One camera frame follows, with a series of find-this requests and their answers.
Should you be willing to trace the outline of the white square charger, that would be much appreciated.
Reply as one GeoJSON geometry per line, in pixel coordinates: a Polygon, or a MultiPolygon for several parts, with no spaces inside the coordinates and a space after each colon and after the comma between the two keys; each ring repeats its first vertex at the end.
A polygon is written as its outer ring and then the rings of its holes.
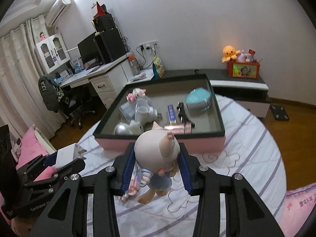
{"type": "Polygon", "coordinates": [[[73,143],[69,146],[59,149],[57,151],[55,169],[59,170],[77,158],[86,159],[84,156],[86,152],[87,150],[77,143],[73,143]]]}

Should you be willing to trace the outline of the rose gold metal jar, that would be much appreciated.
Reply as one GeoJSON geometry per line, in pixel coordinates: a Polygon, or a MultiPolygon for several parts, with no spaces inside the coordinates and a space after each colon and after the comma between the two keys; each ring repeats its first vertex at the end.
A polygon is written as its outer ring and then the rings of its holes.
{"type": "Polygon", "coordinates": [[[164,130],[171,131],[174,134],[191,134],[192,124],[190,122],[182,124],[172,124],[164,126],[164,130]]]}

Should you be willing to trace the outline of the white plug adapter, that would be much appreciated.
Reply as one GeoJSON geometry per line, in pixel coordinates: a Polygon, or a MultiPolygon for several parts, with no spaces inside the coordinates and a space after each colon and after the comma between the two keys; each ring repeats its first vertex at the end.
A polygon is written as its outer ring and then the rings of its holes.
{"type": "Polygon", "coordinates": [[[162,114],[150,106],[146,99],[138,99],[135,106],[134,119],[140,125],[145,126],[147,123],[161,120],[162,114]]]}

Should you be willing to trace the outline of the pig doll blue dress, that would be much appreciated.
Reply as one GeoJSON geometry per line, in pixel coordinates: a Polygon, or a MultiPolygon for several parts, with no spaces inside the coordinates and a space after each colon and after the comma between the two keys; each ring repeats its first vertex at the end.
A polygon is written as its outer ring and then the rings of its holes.
{"type": "Polygon", "coordinates": [[[141,187],[148,190],[138,197],[141,204],[150,203],[154,196],[165,196],[172,185],[172,177],[179,170],[177,157],[180,146],[173,132],[164,130],[153,122],[149,131],[143,132],[134,145],[135,160],[141,168],[141,187]]]}

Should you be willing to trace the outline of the black hair clip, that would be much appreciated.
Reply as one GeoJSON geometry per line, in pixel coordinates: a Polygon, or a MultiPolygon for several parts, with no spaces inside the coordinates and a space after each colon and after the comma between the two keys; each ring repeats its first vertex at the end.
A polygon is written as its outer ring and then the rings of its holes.
{"type": "Polygon", "coordinates": [[[189,120],[189,118],[187,117],[186,115],[186,112],[185,112],[185,109],[184,109],[184,103],[183,102],[178,102],[178,105],[177,105],[177,112],[178,112],[178,117],[179,117],[179,120],[182,124],[184,124],[185,126],[186,125],[190,125],[191,128],[194,128],[195,127],[195,124],[193,122],[191,122],[189,120]]]}

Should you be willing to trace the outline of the pink pillow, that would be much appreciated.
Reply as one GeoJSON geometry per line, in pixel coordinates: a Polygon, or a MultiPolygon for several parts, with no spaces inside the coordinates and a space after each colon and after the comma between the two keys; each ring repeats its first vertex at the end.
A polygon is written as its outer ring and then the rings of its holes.
{"type": "MultiPolygon", "coordinates": [[[[21,139],[21,154],[18,160],[16,169],[18,170],[27,162],[31,161],[39,155],[48,155],[44,146],[38,141],[34,134],[34,127],[30,127],[26,134],[21,139]]],[[[40,181],[44,179],[51,178],[51,174],[56,172],[54,166],[48,166],[36,179],[35,181],[40,181]]]]}

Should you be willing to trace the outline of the pink blanket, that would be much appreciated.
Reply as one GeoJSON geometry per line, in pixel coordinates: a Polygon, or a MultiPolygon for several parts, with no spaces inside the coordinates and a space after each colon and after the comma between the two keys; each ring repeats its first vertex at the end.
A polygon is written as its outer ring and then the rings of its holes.
{"type": "Polygon", "coordinates": [[[315,183],[288,190],[280,228],[285,236],[295,236],[315,206],[315,183]]]}

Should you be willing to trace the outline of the beige curtain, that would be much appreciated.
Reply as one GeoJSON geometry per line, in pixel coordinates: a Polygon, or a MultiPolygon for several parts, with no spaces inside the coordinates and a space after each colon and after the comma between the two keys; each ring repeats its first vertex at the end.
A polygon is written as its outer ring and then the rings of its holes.
{"type": "Polygon", "coordinates": [[[50,139],[65,122],[62,113],[46,108],[39,91],[38,80],[45,74],[35,52],[40,33],[48,36],[42,14],[1,37],[1,120],[14,137],[35,125],[50,139]]]}

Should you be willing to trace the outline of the black office chair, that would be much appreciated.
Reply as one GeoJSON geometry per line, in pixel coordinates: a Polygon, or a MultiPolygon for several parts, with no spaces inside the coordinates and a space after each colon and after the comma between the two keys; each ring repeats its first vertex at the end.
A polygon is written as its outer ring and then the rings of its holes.
{"type": "Polygon", "coordinates": [[[38,87],[46,108],[55,113],[62,112],[71,119],[71,126],[77,120],[79,129],[82,129],[82,117],[87,113],[96,113],[89,107],[90,99],[87,99],[85,93],[63,90],[50,75],[41,76],[38,87]]]}

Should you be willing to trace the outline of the white striped round bedspread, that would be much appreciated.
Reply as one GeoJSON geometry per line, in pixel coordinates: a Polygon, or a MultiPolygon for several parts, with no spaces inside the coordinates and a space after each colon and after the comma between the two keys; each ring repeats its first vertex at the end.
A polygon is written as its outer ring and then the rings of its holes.
{"type": "MultiPolygon", "coordinates": [[[[218,174],[242,174],[264,201],[277,221],[285,207],[287,188],[284,163],[271,133],[252,113],[232,99],[217,96],[226,140],[217,153],[198,155],[202,165],[218,174]]],[[[192,236],[198,197],[190,196],[181,176],[172,179],[170,192],[142,205],[136,197],[116,200],[121,236],[192,236]]]]}

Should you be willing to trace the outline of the pink brick block toy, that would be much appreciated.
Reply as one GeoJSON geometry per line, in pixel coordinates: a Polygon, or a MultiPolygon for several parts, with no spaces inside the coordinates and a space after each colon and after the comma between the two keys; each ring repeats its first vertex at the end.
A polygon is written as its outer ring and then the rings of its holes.
{"type": "Polygon", "coordinates": [[[129,188],[123,196],[118,196],[118,199],[125,202],[130,196],[137,195],[140,189],[140,181],[141,181],[141,168],[136,163],[134,166],[133,174],[131,176],[129,188]]]}

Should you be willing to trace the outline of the clear plastic case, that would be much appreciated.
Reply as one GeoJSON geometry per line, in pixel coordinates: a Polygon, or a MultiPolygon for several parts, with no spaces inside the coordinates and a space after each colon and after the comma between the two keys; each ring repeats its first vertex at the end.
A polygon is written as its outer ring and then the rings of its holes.
{"type": "MultiPolygon", "coordinates": [[[[148,99],[146,100],[148,101],[148,104],[151,106],[151,101],[148,99]]],[[[137,100],[133,103],[126,102],[119,107],[119,111],[127,120],[134,120],[136,102],[137,100]]]]}

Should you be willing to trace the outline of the white desk with drawers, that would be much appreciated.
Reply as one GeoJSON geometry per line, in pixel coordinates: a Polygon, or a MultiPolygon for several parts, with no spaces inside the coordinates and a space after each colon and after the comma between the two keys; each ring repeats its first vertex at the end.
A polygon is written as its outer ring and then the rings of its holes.
{"type": "Polygon", "coordinates": [[[127,55],[108,64],[81,71],[65,80],[61,87],[76,88],[92,84],[102,103],[108,109],[125,85],[133,78],[127,55]]]}

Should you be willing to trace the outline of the black floor scale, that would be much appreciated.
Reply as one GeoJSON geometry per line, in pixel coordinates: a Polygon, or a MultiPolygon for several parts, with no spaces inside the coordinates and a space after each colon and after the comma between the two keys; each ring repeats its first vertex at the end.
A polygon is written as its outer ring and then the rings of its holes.
{"type": "Polygon", "coordinates": [[[283,106],[271,104],[270,110],[276,121],[289,121],[289,116],[283,106]]]}

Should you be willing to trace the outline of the white glass-door cabinet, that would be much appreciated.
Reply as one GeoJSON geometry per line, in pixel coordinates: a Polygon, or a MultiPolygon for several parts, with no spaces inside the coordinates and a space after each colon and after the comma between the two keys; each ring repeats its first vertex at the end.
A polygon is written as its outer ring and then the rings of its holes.
{"type": "Polygon", "coordinates": [[[36,53],[46,74],[70,61],[70,56],[59,33],[37,43],[36,53]]]}

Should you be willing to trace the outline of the pink white brick figure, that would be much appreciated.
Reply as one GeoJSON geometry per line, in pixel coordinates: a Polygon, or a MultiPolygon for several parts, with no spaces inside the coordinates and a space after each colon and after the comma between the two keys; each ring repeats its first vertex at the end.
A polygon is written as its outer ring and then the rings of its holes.
{"type": "Polygon", "coordinates": [[[128,102],[133,103],[138,98],[146,96],[146,89],[135,88],[131,93],[128,93],[126,99],[128,102]]]}

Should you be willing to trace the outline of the black computer monitor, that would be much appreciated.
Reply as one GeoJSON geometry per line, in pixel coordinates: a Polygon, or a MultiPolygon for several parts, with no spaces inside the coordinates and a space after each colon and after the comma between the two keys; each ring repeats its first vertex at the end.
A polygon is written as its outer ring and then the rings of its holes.
{"type": "Polygon", "coordinates": [[[81,42],[78,43],[78,49],[83,63],[88,63],[91,60],[101,62],[101,57],[95,42],[95,33],[87,36],[81,42]]]}

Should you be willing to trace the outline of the black white low cabinet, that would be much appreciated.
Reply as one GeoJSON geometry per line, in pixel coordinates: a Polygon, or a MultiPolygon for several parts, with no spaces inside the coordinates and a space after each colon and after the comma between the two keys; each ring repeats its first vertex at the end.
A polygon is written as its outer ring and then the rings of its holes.
{"type": "Polygon", "coordinates": [[[235,100],[259,119],[267,116],[271,99],[268,96],[269,88],[262,77],[231,78],[227,70],[221,69],[172,70],[166,71],[163,77],[192,74],[206,74],[216,94],[235,100]]]}

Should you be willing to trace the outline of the pink black storage box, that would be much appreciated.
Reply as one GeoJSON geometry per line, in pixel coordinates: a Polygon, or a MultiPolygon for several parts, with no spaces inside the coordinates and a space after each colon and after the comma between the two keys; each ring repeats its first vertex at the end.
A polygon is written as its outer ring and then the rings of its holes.
{"type": "Polygon", "coordinates": [[[119,108],[126,103],[126,96],[134,88],[146,89],[151,106],[161,114],[157,123],[165,127],[170,124],[167,108],[186,102],[186,97],[197,88],[204,88],[211,93],[211,104],[205,111],[185,110],[188,119],[194,123],[190,133],[177,134],[176,139],[184,143],[189,153],[221,152],[224,148],[225,128],[218,107],[218,102],[209,78],[205,74],[171,76],[126,85],[107,109],[93,135],[105,150],[124,151],[134,142],[137,135],[116,135],[115,127],[125,119],[119,108]]]}

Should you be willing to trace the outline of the teal lidded round container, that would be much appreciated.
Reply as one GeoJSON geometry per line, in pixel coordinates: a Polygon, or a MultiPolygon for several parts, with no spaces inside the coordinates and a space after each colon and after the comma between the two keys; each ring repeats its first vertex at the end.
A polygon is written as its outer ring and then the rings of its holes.
{"type": "Polygon", "coordinates": [[[189,112],[203,112],[210,108],[212,103],[212,94],[204,88],[192,90],[186,97],[186,106],[189,112]]]}

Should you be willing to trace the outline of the orange lid bottle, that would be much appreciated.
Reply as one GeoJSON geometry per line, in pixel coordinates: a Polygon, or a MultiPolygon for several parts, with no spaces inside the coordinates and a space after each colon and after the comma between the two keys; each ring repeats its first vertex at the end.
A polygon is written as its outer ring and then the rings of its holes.
{"type": "Polygon", "coordinates": [[[139,67],[139,64],[137,62],[137,59],[135,58],[135,55],[130,54],[130,55],[128,55],[127,58],[128,58],[129,63],[130,63],[133,75],[138,75],[140,73],[140,67],[139,67]]]}

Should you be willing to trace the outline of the blue rectangular small box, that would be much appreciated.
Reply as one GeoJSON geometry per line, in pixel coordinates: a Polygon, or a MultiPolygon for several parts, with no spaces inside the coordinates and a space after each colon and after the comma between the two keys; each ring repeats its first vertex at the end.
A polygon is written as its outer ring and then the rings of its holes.
{"type": "Polygon", "coordinates": [[[174,106],[172,104],[168,105],[168,118],[169,118],[169,124],[176,124],[177,123],[177,117],[174,110],[174,106]]]}

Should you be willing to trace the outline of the black computer tower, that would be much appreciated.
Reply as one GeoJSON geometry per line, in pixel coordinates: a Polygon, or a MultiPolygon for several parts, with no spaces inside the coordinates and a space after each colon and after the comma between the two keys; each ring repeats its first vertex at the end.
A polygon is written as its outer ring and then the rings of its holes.
{"type": "Polygon", "coordinates": [[[126,55],[126,49],[118,29],[97,32],[94,36],[97,50],[104,64],[108,64],[126,55]]]}

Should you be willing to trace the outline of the yellow snack bag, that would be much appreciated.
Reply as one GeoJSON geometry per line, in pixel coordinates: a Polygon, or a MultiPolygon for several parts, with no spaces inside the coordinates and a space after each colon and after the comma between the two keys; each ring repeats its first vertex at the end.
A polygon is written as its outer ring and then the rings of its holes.
{"type": "Polygon", "coordinates": [[[162,78],[165,74],[163,63],[157,55],[153,57],[153,73],[156,78],[162,78]]]}

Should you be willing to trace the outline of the red picture storage box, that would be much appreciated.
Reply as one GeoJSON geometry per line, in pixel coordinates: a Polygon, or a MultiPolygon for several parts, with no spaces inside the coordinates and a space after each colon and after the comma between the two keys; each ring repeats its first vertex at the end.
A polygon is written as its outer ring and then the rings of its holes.
{"type": "Polygon", "coordinates": [[[260,63],[240,63],[232,60],[227,62],[227,71],[231,78],[258,79],[260,63]]]}

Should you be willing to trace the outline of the black speaker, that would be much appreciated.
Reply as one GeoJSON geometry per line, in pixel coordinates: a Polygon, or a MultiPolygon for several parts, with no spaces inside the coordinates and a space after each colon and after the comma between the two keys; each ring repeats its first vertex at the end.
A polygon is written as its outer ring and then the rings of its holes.
{"type": "Polygon", "coordinates": [[[97,32],[109,31],[116,28],[113,16],[110,13],[99,15],[93,19],[97,32]]]}

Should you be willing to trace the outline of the white air conditioner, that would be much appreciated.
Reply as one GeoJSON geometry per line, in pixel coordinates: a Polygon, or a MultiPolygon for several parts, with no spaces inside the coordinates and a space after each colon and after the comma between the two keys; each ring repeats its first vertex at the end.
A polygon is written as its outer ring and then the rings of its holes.
{"type": "Polygon", "coordinates": [[[63,12],[72,4],[72,0],[56,0],[46,16],[46,25],[52,27],[63,12]]]}

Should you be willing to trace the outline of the orange octopus plush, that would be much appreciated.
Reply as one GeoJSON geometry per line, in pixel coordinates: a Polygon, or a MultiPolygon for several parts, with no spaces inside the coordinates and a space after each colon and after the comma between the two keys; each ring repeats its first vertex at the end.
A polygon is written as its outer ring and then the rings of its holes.
{"type": "Polygon", "coordinates": [[[238,55],[241,54],[240,50],[236,50],[234,47],[232,47],[231,45],[227,45],[223,48],[222,50],[222,62],[229,62],[231,60],[237,60],[238,55]]]}

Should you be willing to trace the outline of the wall power strip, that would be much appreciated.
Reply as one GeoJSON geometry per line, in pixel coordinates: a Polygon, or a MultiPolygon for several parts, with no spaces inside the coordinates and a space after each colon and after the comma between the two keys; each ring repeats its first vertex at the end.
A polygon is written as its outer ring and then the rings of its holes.
{"type": "Polygon", "coordinates": [[[140,43],[139,46],[143,46],[144,49],[149,49],[149,48],[156,48],[158,47],[158,40],[153,40],[153,41],[148,41],[148,42],[143,42],[140,43]]]}

